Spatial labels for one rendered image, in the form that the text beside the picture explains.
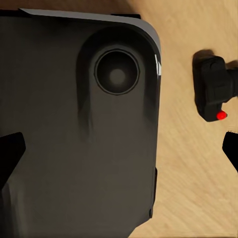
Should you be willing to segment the digital camera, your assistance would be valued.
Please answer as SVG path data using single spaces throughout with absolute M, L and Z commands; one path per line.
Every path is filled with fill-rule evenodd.
M 226 69 L 222 57 L 207 55 L 195 59 L 193 77 L 199 115 L 205 121 L 225 119 L 222 104 L 238 96 L 238 67 Z

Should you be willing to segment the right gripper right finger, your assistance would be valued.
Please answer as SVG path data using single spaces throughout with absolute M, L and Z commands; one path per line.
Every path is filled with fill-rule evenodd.
M 238 172 L 238 134 L 233 132 L 226 132 L 222 144 L 222 149 Z

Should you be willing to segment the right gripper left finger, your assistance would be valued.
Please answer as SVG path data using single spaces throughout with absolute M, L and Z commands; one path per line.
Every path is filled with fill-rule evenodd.
M 21 132 L 0 137 L 0 192 L 26 151 Z

